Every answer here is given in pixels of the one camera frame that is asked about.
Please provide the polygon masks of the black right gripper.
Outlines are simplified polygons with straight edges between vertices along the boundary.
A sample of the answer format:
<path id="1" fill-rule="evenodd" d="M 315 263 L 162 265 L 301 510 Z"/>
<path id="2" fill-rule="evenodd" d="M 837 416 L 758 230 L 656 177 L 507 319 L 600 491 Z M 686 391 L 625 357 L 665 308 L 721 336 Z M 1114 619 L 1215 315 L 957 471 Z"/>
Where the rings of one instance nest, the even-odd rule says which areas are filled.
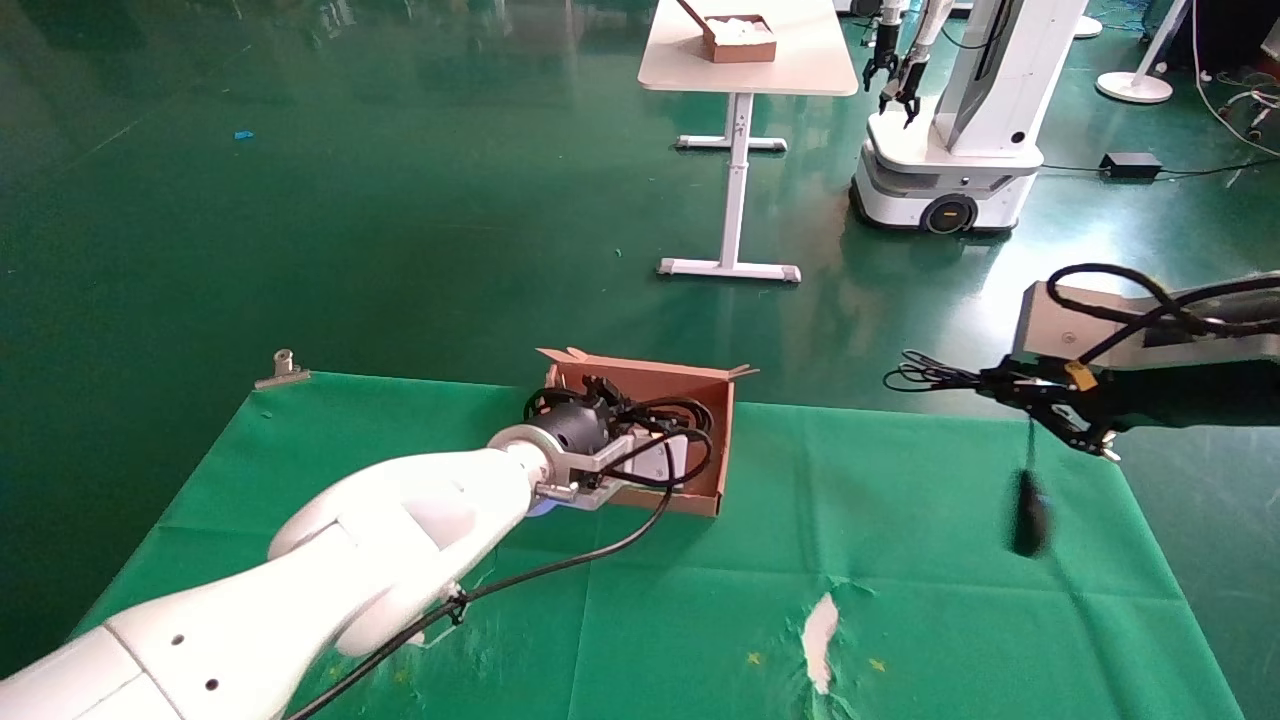
<path id="1" fill-rule="evenodd" d="M 1279 365 L 1257 359 L 1108 372 L 1092 391 L 1091 421 L 1079 423 L 1061 406 L 1076 387 L 1043 368 L 1000 363 L 980 370 L 980 396 L 1000 404 L 1028 404 L 1028 418 L 1069 448 L 1119 462 L 1117 432 L 1134 427 L 1277 427 Z"/>

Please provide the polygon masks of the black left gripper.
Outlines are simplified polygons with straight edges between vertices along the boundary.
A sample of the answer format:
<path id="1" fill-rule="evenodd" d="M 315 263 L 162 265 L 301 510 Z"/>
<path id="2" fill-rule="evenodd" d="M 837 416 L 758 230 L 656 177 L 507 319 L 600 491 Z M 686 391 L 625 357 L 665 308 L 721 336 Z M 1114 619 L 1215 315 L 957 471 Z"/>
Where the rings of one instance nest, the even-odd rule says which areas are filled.
<path id="1" fill-rule="evenodd" d="M 570 400 L 545 411 L 545 432 L 566 452 L 591 456 L 612 441 L 611 436 L 643 425 L 643 410 L 627 404 L 627 396 L 608 378 L 584 375 L 582 387 L 589 402 Z"/>

